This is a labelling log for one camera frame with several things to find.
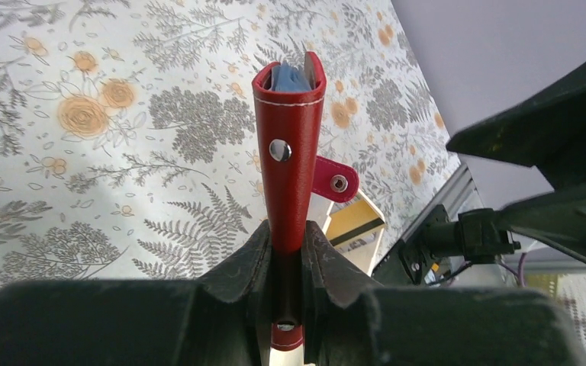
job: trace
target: red leather holder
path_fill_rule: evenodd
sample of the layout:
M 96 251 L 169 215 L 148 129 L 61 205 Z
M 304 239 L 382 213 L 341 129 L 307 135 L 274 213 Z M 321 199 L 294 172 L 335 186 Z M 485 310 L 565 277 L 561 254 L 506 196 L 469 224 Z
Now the red leather holder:
M 304 69 L 312 90 L 273 92 L 269 90 L 271 72 L 277 65 L 279 63 L 271 63 L 257 74 L 253 80 L 253 95 L 275 262 L 272 347 L 287 351 L 303 342 L 300 248 L 314 182 L 327 80 L 320 60 L 315 53 L 308 52 Z M 285 141 L 290 147 L 288 160 L 272 158 L 269 146 L 276 139 Z M 276 324 L 295 327 L 284 331 Z
M 337 176 L 345 178 L 343 184 L 346 187 L 343 191 L 338 191 L 332 187 L 332 180 Z M 358 172 L 351 166 L 334 162 L 322 156 L 317 157 L 312 190 L 315 194 L 319 194 L 333 202 L 343 204 L 356 196 L 359 183 Z

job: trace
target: gray surface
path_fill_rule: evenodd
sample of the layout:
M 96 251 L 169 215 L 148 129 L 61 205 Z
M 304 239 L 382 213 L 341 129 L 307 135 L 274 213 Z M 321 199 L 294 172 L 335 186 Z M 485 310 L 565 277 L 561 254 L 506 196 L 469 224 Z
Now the gray surface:
M 451 134 L 586 60 L 586 0 L 392 0 Z M 462 157 L 487 207 L 541 194 L 537 171 Z

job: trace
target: black plastic part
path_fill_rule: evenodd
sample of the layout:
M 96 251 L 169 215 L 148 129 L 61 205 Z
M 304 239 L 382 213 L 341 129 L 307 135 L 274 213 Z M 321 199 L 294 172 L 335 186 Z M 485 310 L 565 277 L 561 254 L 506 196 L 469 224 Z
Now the black plastic part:
M 586 183 L 586 63 L 526 101 L 459 131 L 446 148 L 536 165 L 555 189 Z
M 458 132 L 454 153 L 537 166 L 555 193 L 516 202 L 497 225 L 586 263 L 586 63 L 523 103 Z
M 198 281 L 8 286 L 0 292 L 0 365 L 266 366 L 268 237 L 263 223 Z
M 197 281 L 9 286 L 0 365 L 267 365 L 268 231 L 263 223 Z M 586 364 L 571 320 L 543 294 L 383 288 L 316 223 L 307 223 L 301 273 L 304 356 L 317 366 Z
M 586 184 L 511 204 L 497 213 L 497 225 L 586 264 Z
M 410 238 L 406 241 L 399 239 L 388 254 L 374 267 L 372 278 L 384 286 L 408 286 L 419 285 L 426 277 L 430 266 L 436 259 L 425 246 L 425 230 L 430 225 L 439 227 L 443 224 L 448 225 L 448 213 L 442 204 L 436 205 L 426 216 L 426 218 L 412 232 Z M 462 251 L 454 244 L 454 236 L 449 236 L 451 232 L 444 230 L 442 245 L 444 251 L 446 248 L 452 252 Z
M 586 365 L 568 314 L 535 291 L 385 287 L 360 300 L 368 364 Z

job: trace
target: orange rose print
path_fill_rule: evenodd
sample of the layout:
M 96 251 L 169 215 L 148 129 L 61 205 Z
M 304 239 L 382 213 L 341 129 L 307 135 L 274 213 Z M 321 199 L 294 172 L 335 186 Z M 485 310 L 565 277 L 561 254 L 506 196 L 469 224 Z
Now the orange rose print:
M 331 117 L 333 117 L 333 123 L 339 128 L 346 129 L 349 127 L 349 111 L 341 103 L 334 102 L 331 104 Z
M 419 183 L 421 183 L 421 172 L 416 166 L 410 167 L 410 180 L 414 185 L 419 185 Z
M 81 72 L 93 72 L 98 67 L 95 57 L 85 51 L 76 53 L 72 60 L 75 63 L 75 67 Z
M 46 48 L 37 38 L 25 37 L 24 46 L 28 52 L 34 54 L 35 56 L 46 56 L 48 54 L 48 50 L 46 50 Z
M 392 29 L 392 26 L 390 24 L 385 26 L 385 34 L 387 34 L 390 38 L 394 36 L 394 29 Z
M 426 162 L 423 159 L 419 159 L 419 162 L 417 162 L 417 167 L 422 173 L 424 173 L 426 171 Z
M 55 159 L 55 163 L 53 164 L 53 173 L 57 175 L 66 173 L 66 160 Z
M 124 80 L 111 79 L 102 88 L 105 104 L 113 108 L 125 108 L 134 103 L 136 95 L 129 83 Z
M 443 124 L 443 119 L 441 118 L 441 114 L 439 112 L 435 113 L 435 124 L 441 130 L 445 127 Z
M 109 121 L 105 109 L 95 99 L 84 96 L 62 101 L 57 117 L 64 130 L 80 137 L 93 137 L 103 133 Z
M 133 210 L 131 209 L 131 206 L 129 206 L 128 204 L 125 204 L 123 207 L 120 207 L 120 214 L 124 217 L 133 216 L 134 214 L 131 211 Z
M 239 98 L 246 98 L 246 96 L 243 94 L 243 89 L 241 88 L 241 85 L 239 85 L 239 83 L 233 82 L 232 84 L 228 84 L 228 91 L 233 92 Z
M 345 105 L 347 106 L 347 111 L 350 114 L 356 114 L 356 112 L 358 112 L 358 101 L 356 101 L 356 99 L 351 97 L 347 98 Z
M 246 155 L 250 158 L 250 160 L 246 163 L 246 165 L 254 165 L 255 169 L 257 169 L 258 173 L 262 172 L 262 160 L 259 158 L 259 154 L 257 154 L 257 150 L 253 150 L 253 152 L 246 151 Z
M 383 46 L 385 46 L 385 47 L 390 45 L 390 37 L 382 29 L 378 30 L 378 40 L 380 40 L 381 43 L 383 44 Z

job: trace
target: wallpaper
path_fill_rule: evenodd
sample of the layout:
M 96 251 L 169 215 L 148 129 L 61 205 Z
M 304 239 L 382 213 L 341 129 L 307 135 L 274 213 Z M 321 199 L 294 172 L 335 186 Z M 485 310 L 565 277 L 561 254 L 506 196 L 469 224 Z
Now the wallpaper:
M 193 278 L 266 218 L 250 82 L 313 50 L 381 256 L 459 165 L 389 0 L 0 0 L 0 288 Z

